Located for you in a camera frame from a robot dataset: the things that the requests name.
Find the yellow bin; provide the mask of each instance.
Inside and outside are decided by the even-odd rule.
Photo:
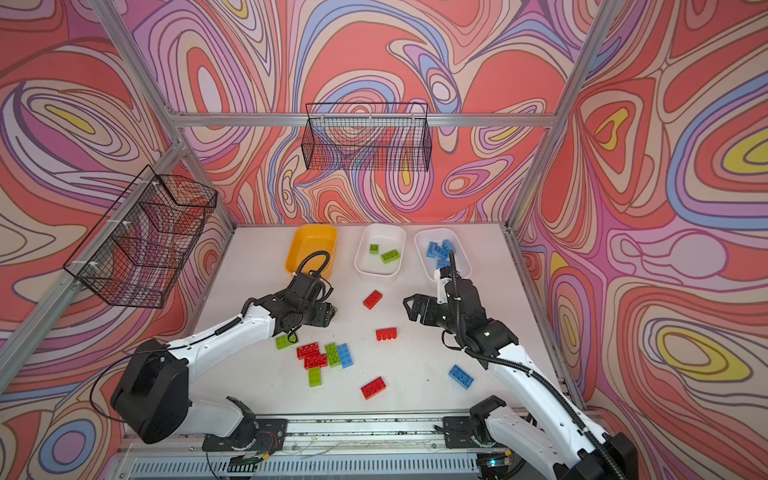
[[[321,273],[323,278],[331,277],[331,270],[333,270],[333,251],[336,249],[336,228],[330,225],[303,225],[296,230],[293,235],[293,242],[290,244],[290,250],[288,251],[288,258],[286,259],[286,272],[293,275],[296,269],[299,268],[299,264],[310,253],[315,253],[317,250],[325,250],[330,253],[331,258],[328,261],[328,266]],[[317,270],[323,265],[325,257],[317,256],[311,259],[304,266],[304,273],[309,273],[310,270]]]

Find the white table surface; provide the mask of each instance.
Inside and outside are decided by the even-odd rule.
[[[435,225],[454,230],[472,263],[488,316],[506,323],[531,358],[557,385],[551,360],[541,339],[502,231],[495,223]],[[446,349],[441,329],[408,320],[402,300],[414,293],[434,296],[435,284],[424,274],[413,237],[425,225],[405,226],[406,251],[397,279],[389,284],[361,279],[354,259],[365,226],[337,227],[338,240],[329,278],[329,301],[338,307],[330,325],[303,326],[297,345],[346,343],[354,365],[321,369],[323,385],[310,388],[296,347],[277,350],[273,339],[242,349],[208,370],[190,391],[202,396],[235,396],[257,414],[351,413],[466,410],[490,395],[513,408],[519,400],[480,364],[463,353]],[[223,259],[196,332],[236,315],[248,297],[262,297],[285,288],[284,268],[297,227],[241,227]],[[383,298],[367,310],[362,301],[378,290]],[[378,342],[376,330],[397,327],[397,339]],[[446,336],[449,344],[453,339]],[[463,389],[448,372],[458,365],[475,379]],[[381,376],[386,390],[365,400],[360,387]]]

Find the black wire basket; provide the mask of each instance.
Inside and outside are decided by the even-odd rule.
[[[82,268],[70,257],[65,270],[109,305],[163,308],[216,202],[213,188],[155,174]]]
[[[428,171],[428,112],[421,102],[306,104],[306,169]]]

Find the aluminum frame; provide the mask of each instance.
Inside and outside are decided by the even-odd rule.
[[[333,114],[355,117],[357,114]],[[405,117],[410,114],[377,114],[376,117]],[[303,127],[306,114],[193,114],[172,112],[170,118],[182,127]],[[552,127],[553,114],[427,114],[430,127]]]
[[[525,205],[526,199],[533,191],[533,188],[538,185],[541,175],[544,173],[544,168],[549,163],[552,154],[555,153],[555,146],[565,126],[568,124],[571,109],[576,103],[576,98],[587,80],[595,58],[598,57],[600,48],[605,41],[605,35],[623,4],[624,0],[612,0],[610,2],[606,0],[598,7],[598,12],[594,16],[592,25],[587,33],[587,38],[584,40],[584,44],[581,46],[581,50],[576,57],[574,70],[565,82],[565,88],[560,96],[560,101],[554,110],[555,123],[544,135],[538,146],[536,155],[531,161],[531,167],[528,169],[528,174],[525,175],[525,179],[523,179],[522,185],[518,189],[512,209],[510,209],[507,216],[505,222],[507,225],[513,224],[515,219],[517,219],[520,209]]]
[[[141,91],[147,97],[155,116],[166,129],[171,139],[179,142],[184,149],[184,154],[188,159],[186,162],[187,168],[189,168],[194,179],[208,187],[215,188],[213,181],[200,162],[200,158],[197,157],[194,149],[187,142],[183,131],[176,127],[171,119],[170,106],[163,97],[154,77],[150,74],[149,67],[144,61],[144,57],[141,55],[133,35],[131,35],[125,22],[123,22],[123,18],[115,8],[114,2],[112,0],[91,0],[91,7],[99,17],[114,47],[123,58],[128,73],[139,84]],[[234,230],[232,219],[227,209],[220,202],[216,205],[216,212],[218,212],[225,228],[230,230],[230,232]]]
[[[158,173],[170,172],[179,159],[180,145],[173,143],[157,159],[154,169]],[[139,183],[114,211],[110,220],[122,220],[125,214],[136,204],[147,185],[147,183]],[[81,250],[75,261],[88,261],[117,225],[117,221],[106,223],[91,238],[88,245]],[[80,281],[75,280],[72,275],[62,270],[56,284],[48,290],[22,324],[11,333],[3,347],[0,348],[0,393],[4,392],[11,384],[27,359],[48,335],[48,332],[64,314],[82,287],[83,284]]]

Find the swirly patterned wall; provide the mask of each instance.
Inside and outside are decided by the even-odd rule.
[[[437,112],[488,113],[531,99],[553,111],[595,9],[584,0],[153,0],[130,3],[123,18],[177,111],[302,112],[363,89]]]
[[[168,140],[87,0],[0,2],[0,45],[1,346]],[[98,476],[123,429],[91,410],[95,375],[142,339],[184,330],[222,242],[214,217],[165,310],[76,298],[0,396],[1,479]],[[98,386],[103,409],[118,373]]]
[[[425,173],[307,171],[301,128],[186,130],[235,223],[504,220],[544,133],[461,127]]]
[[[552,112],[592,2],[130,4],[123,18],[171,107],[302,112],[422,100],[431,111]],[[187,138],[236,223],[505,220],[542,129],[437,128],[428,174],[305,172],[299,128]]]
[[[643,478],[768,478],[768,5],[634,0],[516,220]]]

